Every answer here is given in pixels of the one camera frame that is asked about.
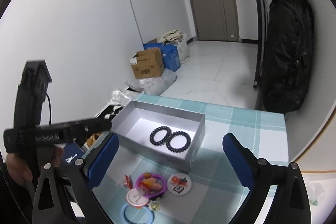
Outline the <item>small red hair clip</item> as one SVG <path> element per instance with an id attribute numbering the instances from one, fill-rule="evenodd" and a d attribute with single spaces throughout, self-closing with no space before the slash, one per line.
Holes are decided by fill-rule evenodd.
<path id="1" fill-rule="evenodd" d="M 123 186 L 126 189 L 133 189 L 133 181 L 131 179 L 131 176 L 128 175 L 124 176 Z"/>

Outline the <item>grey plastic parcel bag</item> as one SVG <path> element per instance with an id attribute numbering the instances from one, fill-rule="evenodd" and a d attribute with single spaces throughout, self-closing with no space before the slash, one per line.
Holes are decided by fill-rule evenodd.
<path id="1" fill-rule="evenodd" d="M 169 69 L 165 69 L 160 77 L 151 77 L 148 79 L 135 79 L 131 77 L 125 84 L 139 93 L 152 96 L 160 96 L 176 81 L 177 74 Z"/>

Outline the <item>navy Jordan shoe box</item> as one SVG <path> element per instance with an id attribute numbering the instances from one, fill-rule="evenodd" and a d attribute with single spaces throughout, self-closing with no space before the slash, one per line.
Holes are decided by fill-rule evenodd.
<path id="1" fill-rule="evenodd" d="M 64 155 L 61 158 L 61 166 L 70 165 L 85 154 L 84 150 L 75 141 L 61 144 L 60 147 L 64 151 Z"/>

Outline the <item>teal plaid tablecloth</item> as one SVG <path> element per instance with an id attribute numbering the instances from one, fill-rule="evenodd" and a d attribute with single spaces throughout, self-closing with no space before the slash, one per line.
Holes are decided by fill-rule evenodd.
<path id="1" fill-rule="evenodd" d="M 183 196 L 165 193 L 155 212 L 155 223 L 228 223 L 247 196 L 222 149 L 225 134 L 232 133 L 256 157 L 275 165 L 289 162 L 284 117 L 257 110 L 142 94 L 140 102 L 190 110 L 205 115 L 205 137 L 189 174 L 190 191 Z M 144 172 L 169 178 L 175 171 L 120 148 L 94 194 L 115 223 L 126 202 L 123 177 L 135 180 Z"/>

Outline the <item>brown cardboard box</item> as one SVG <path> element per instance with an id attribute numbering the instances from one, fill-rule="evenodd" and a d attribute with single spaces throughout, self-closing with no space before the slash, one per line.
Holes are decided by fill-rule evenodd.
<path id="1" fill-rule="evenodd" d="M 165 70 L 159 48 L 138 51 L 129 61 L 136 79 L 161 77 Z"/>

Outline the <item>silver plastic parcel bag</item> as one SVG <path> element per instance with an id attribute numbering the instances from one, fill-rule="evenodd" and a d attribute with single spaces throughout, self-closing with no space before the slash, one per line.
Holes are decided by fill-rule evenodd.
<path id="1" fill-rule="evenodd" d="M 138 95 L 139 93 L 130 90 L 116 89 L 112 91 L 109 104 L 114 106 L 120 105 L 122 107 L 125 107 L 130 101 L 136 99 Z"/>

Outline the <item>black white sneakers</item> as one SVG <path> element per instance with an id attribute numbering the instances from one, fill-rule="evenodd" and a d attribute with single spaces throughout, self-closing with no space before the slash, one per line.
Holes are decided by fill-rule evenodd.
<path id="1" fill-rule="evenodd" d="M 107 105 L 103 110 L 101 110 L 97 115 L 96 119 L 107 119 L 109 121 L 113 120 L 115 116 L 123 109 L 121 105 Z"/>

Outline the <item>red-rimmed round pin badge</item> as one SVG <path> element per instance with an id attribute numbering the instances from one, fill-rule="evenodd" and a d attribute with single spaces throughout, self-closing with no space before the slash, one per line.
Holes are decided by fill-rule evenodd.
<path id="1" fill-rule="evenodd" d="M 130 189 L 127 192 L 126 201 L 129 205 L 137 208 L 144 207 L 150 202 L 150 200 L 144 196 L 143 192 L 136 188 Z"/>

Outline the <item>tan shoe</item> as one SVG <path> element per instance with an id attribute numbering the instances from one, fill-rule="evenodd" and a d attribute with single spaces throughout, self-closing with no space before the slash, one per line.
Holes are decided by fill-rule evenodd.
<path id="1" fill-rule="evenodd" d="M 90 148 L 95 142 L 96 140 L 101 136 L 101 133 L 94 133 L 92 134 L 87 140 L 86 140 L 86 145 L 88 146 L 88 148 Z"/>

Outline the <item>black backpack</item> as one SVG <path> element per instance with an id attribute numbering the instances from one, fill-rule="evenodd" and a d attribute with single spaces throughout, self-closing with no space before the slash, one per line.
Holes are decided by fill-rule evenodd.
<path id="1" fill-rule="evenodd" d="M 309 89 L 313 65 L 314 16 L 308 0 L 272 0 L 261 73 L 266 111 L 298 110 Z"/>

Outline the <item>black folded stand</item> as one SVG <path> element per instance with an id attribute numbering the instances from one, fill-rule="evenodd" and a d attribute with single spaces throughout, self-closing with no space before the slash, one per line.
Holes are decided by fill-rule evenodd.
<path id="1" fill-rule="evenodd" d="M 255 71 L 255 79 L 253 87 L 257 88 L 260 83 L 263 59 L 264 59 L 264 46 L 266 40 L 266 31 L 268 25 L 268 2 L 267 0 L 256 0 L 257 7 L 257 28 L 258 28 L 258 50 L 257 50 L 257 63 Z"/>

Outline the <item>blue cardboard box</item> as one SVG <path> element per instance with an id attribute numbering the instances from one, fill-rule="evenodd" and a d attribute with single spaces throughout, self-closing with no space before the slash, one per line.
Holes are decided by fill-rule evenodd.
<path id="1" fill-rule="evenodd" d="M 164 42 L 148 42 L 143 45 L 144 50 L 151 50 L 153 48 L 160 49 L 165 69 L 176 72 L 181 67 L 176 46 Z"/>

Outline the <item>white round China badge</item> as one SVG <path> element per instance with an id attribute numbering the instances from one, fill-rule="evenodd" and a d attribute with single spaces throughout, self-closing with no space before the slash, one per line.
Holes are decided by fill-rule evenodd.
<path id="1" fill-rule="evenodd" d="M 175 196 L 186 195 L 192 186 L 192 181 L 187 174 L 175 173 L 167 180 L 168 191 Z"/>

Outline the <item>silver cardboard box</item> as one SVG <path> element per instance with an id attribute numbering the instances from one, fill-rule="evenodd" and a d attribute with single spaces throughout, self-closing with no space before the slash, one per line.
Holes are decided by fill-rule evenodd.
<path id="1" fill-rule="evenodd" d="M 128 150 L 189 172 L 205 136 L 205 115 L 131 101 L 112 120 L 112 131 Z"/>

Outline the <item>white green plastic bag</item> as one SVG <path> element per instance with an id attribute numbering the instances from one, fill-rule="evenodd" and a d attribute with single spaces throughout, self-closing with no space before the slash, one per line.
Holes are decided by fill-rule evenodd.
<path id="1" fill-rule="evenodd" d="M 334 205 L 331 183 L 334 177 L 326 173 L 304 173 L 303 178 L 307 189 L 309 203 L 312 207 Z"/>

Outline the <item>white cloth bag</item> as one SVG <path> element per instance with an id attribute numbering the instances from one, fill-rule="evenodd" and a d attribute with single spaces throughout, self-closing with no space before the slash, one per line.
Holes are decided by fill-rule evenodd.
<path id="1" fill-rule="evenodd" d="M 159 42 L 176 46 L 181 64 L 187 63 L 190 51 L 187 45 L 186 34 L 179 29 L 171 30 L 160 37 Z"/>

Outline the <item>small green flower charm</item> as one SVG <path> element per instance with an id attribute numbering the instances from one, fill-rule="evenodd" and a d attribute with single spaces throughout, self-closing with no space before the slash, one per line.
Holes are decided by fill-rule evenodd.
<path id="1" fill-rule="evenodd" d="M 158 201 L 150 201 L 149 208 L 152 211 L 159 211 L 161 209 L 160 202 L 158 202 Z"/>

